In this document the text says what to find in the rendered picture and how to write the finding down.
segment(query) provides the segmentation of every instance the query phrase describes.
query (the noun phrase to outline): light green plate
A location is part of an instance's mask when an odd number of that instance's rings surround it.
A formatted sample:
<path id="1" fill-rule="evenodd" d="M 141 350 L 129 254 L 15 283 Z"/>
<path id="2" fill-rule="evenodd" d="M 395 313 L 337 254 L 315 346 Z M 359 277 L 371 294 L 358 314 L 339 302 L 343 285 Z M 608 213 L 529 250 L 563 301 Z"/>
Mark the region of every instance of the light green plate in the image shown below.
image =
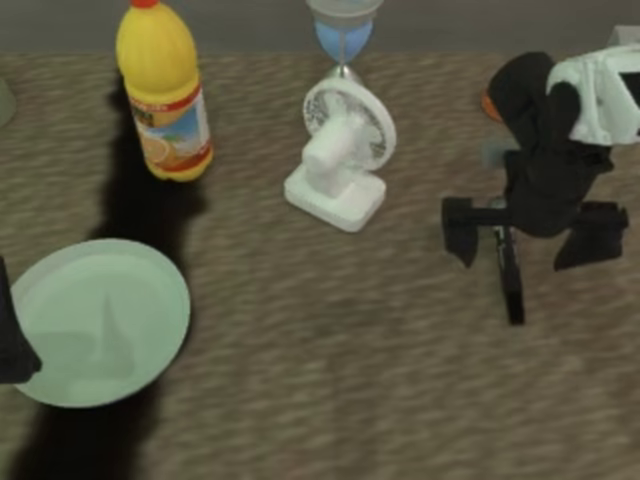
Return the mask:
<path id="1" fill-rule="evenodd" d="M 96 407 L 141 390 L 169 366 L 189 326 L 189 291 L 176 266 L 126 240 L 55 252 L 19 278 L 12 295 L 43 363 L 16 387 L 59 407 Z"/>

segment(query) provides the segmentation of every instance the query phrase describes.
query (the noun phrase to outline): white object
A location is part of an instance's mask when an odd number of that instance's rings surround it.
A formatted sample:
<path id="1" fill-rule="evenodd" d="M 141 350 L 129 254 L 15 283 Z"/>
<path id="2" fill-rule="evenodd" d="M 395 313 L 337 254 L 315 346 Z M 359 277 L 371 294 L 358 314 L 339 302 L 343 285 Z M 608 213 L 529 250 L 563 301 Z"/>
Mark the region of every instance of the white object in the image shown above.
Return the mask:
<path id="1" fill-rule="evenodd" d="M 640 26 L 616 25 L 613 27 L 607 46 L 614 47 L 630 43 L 640 43 Z"/>
<path id="2" fill-rule="evenodd" d="M 367 23 L 384 0 L 307 0 L 313 16 L 334 28 L 350 28 Z"/>
<path id="3" fill-rule="evenodd" d="M 609 47 L 564 60 L 552 69 L 547 92 L 572 84 L 582 111 L 572 140 L 591 145 L 631 145 L 640 141 L 640 44 Z"/>
<path id="4" fill-rule="evenodd" d="M 57 251 L 20 277 L 12 296 L 43 364 L 16 388 L 58 407 L 95 407 L 141 390 L 169 366 L 189 325 L 178 269 L 126 240 Z"/>
<path id="5" fill-rule="evenodd" d="M 341 230 L 357 232 L 385 198 L 385 183 L 369 172 L 393 154 L 393 119 L 369 90 L 342 78 L 313 87 L 303 114 L 312 138 L 285 181 L 285 197 Z"/>

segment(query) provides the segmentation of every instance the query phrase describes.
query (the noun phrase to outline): orange juice bottle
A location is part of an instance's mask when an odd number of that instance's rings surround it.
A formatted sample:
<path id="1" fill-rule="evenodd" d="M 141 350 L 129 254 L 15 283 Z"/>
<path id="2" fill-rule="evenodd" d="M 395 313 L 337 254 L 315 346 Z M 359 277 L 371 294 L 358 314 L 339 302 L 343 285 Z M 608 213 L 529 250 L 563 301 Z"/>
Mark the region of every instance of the orange juice bottle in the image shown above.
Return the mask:
<path id="1" fill-rule="evenodd" d="M 195 180 L 213 146 L 191 32 L 158 0 L 131 0 L 116 57 L 149 170 L 163 180 Z"/>

